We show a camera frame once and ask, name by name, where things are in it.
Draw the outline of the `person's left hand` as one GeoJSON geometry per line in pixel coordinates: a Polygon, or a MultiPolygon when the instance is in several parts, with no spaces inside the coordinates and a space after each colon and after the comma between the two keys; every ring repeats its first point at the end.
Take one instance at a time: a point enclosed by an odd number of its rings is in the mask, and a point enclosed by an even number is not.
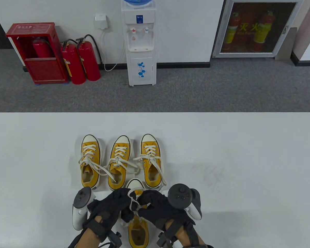
{"type": "Polygon", "coordinates": [[[131,205],[132,199],[135,199],[135,193],[131,193],[131,197],[129,193],[129,188],[117,189],[105,199],[95,200],[88,206],[90,217],[84,224],[86,230],[78,245],[98,247],[107,238],[107,234],[119,218],[126,223],[134,218],[135,214],[131,210],[131,205]]]}

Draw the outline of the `person's right hand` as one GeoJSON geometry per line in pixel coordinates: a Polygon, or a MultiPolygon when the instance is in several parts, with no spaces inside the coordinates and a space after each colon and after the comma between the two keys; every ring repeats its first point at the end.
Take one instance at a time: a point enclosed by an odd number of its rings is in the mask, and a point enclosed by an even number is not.
{"type": "Polygon", "coordinates": [[[168,198],[155,190],[143,191],[137,198],[141,205],[147,205],[147,208],[140,208],[138,215],[162,231],[166,231],[167,222],[174,221],[185,227],[189,224],[195,225],[195,222],[187,215],[185,210],[174,208],[170,205],[168,198]]]}

